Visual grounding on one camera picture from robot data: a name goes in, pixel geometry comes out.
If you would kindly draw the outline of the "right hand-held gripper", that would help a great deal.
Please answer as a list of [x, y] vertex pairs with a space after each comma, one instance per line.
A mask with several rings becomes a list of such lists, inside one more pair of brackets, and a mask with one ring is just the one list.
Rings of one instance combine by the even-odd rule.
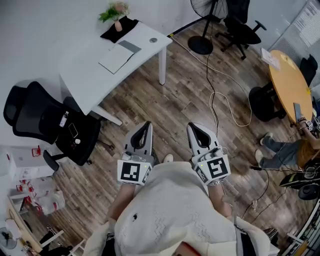
[[205, 186], [215, 186], [231, 174], [228, 155], [216, 134], [205, 126], [189, 122], [186, 128], [192, 151], [192, 166]]

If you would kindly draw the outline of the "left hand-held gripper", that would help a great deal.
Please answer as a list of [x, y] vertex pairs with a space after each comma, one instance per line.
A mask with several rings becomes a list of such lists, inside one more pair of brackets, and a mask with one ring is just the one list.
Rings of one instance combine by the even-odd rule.
[[144, 186], [154, 166], [153, 125], [145, 121], [130, 130], [124, 151], [117, 161], [117, 180], [124, 184]]

